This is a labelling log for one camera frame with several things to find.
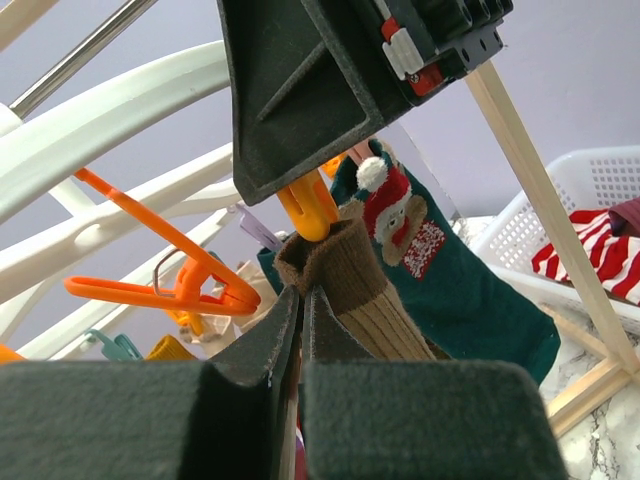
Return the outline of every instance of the light purple hanger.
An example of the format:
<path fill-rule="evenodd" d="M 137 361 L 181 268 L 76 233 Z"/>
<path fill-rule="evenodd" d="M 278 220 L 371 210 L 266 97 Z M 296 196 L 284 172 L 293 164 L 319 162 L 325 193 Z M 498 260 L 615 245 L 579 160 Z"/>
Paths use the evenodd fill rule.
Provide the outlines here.
<path fill-rule="evenodd" d="M 255 238 L 260 245 L 277 252 L 284 243 L 276 237 L 260 220 L 258 220 L 244 205 L 237 203 L 235 207 L 242 212 L 240 228 Z"/>

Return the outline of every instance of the sock cuff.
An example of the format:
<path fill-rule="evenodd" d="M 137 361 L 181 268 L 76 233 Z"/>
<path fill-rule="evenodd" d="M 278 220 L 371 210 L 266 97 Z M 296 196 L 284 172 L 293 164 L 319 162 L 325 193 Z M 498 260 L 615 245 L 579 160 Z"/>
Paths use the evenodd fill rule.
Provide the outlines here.
<path fill-rule="evenodd" d="M 293 235 L 276 256 L 284 283 L 304 297 L 313 285 L 323 287 L 336 316 L 364 305 L 386 287 L 362 219 L 334 223 L 326 240 L 308 242 Z"/>
<path fill-rule="evenodd" d="M 147 356 L 148 361 L 166 360 L 197 360 L 195 356 L 182 346 L 180 341 L 171 335 L 166 335 L 160 340 L 151 353 Z"/>

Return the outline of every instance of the beige ribbed sock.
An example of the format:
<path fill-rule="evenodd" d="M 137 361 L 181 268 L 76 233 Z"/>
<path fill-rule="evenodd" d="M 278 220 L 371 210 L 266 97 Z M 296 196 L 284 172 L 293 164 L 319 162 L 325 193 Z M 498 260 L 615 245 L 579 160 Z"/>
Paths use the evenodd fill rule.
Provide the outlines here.
<path fill-rule="evenodd" d="M 441 352 L 437 355 L 429 348 L 382 273 L 361 219 L 335 223 L 329 237 L 319 243 L 293 235 L 278 253 L 275 266 L 283 282 L 295 285 L 303 296 L 313 285 L 322 286 L 336 317 L 375 357 L 440 357 Z"/>

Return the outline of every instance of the cloth item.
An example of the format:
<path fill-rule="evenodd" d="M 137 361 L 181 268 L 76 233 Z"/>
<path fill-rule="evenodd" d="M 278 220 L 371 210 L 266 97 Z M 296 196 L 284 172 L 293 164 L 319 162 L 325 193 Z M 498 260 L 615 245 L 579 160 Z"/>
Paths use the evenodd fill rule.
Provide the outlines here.
<path fill-rule="evenodd" d="M 436 359 L 382 273 L 362 220 L 333 224 L 322 242 L 294 234 L 275 266 L 303 298 L 313 285 L 322 286 L 335 316 L 375 357 Z"/>
<path fill-rule="evenodd" d="M 251 285 L 260 295 L 260 305 L 253 314 L 234 317 L 202 315 L 204 332 L 201 335 L 196 335 L 190 327 L 180 329 L 182 341 L 200 345 L 209 358 L 217 355 L 235 341 L 236 335 L 232 324 L 236 325 L 241 333 L 248 332 L 269 313 L 278 299 L 260 267 L 253 262 L 241 263 L 236 275 Z M 212 295 L 214 297 L 221 294 L 222 287 L 213 289 Z"/>
<path fill-rule="evenodd" d="M 364 218 L 409 316 L 453 358 L 513 362 L 542 382 L 560 347 L 551 318 L 467 248 L 387 146 L 369 146 L 377 157 L 345 160 L 332 195 L 343 218 Z"/>
<path fill-rule="evenodd" d="M 614 205 L 609 209 L 613 235 L 640 237 L 640 198 Z"/>
<path fill-rule="evenodd" d="M 240 338 L 224 362 L 3 366 L 0 478 L 274 478 L 270 453 L 288 427 L 282 413 L 288 395 L 281 390 L 295 382 L 287 359 L 297 294 L 284 297 L 264 337 Z M 283 332 L 283 324 L 291 328 Z"/>
<path fill-rule="evenodd" d="M 147 355 L 145 360 L 153 362 L 165 360 L 197 360 L 197 358 L 193 356 L 189 350 L 184 348 L 177 338 L 166 335 L 153 347 L 153 350 L 151 350 L 151 353 Z"/>
<path fill-rule="evenodd" d="M 231 317 L 225 315 L 201 315 L 204 331 L 196 335 L 191 327 L 180 328 L 180 339 L 199 345 L 207 358 L 217 355 L 236 340 Z"/>
<path fill-rule="evenodd" d="M 513 364 L 309 362 L 303 388 L 312 479 L 569 480 L 537 385 Z"/>
<path fill-rule="evenodd" d="M 605 290 L 640 305 L 640 239 L 614 236 L 606 209 L 578 210 L 569 219 Z M 531 266 L 553 280 L 570 280 L 550 243 L 533 257 Z"/>
<path fill-rule="evenodd" d="M 307 462 L 304 454 L 304 440 L 300 427 L 296 427 L 296 473 L 295 480 L 307 480 Z"/>
<path fill-rule="evenodd" d="M 274 265 L 277 254 L 278 252 L 263 248 L 258 252 L 257 259 L 271 288 L 276 292 L 276 295 L 280 295 L 284 290 L 284 283 L 282 283 L 280 274 Z"/>

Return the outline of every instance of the orange clothespin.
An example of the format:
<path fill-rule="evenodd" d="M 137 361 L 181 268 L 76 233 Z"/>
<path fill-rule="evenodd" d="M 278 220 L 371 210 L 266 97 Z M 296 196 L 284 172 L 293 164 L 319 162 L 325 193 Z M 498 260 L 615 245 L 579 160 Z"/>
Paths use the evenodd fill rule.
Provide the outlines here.
<path fill-rule="evenodd" d="M 18 355 L 9 347 L 0 345 L 0 365 L 3 365 L 5 363 L 23 362 L 25 360 L 26 359 L 23 356 Z"/>
<path fill-rule="evenodd" d="M 298 233 L 310 242 L 320 242 L 340 218 L 338 207 L 318 170 L 300 177 L 278 192 L 282 206 Z"/>
<path fill-rule="evenodd" d="M 214 315 L 250 315 L 256 311 L 260 304 L 260 296 L 256 291 L 182 232 L 86 168 L 78 171 L 76 177 L 182 250 L 188 258 L 178 272 L 173 290 L 158 286 L 156 267 L 153 287 L 101 278 L 70 277 L 64 281 L 69 293 L 106 302 L 170 311 Z M 201 294 L 202 285 L 209 277 L 224 285 L 219 298 Z"/>

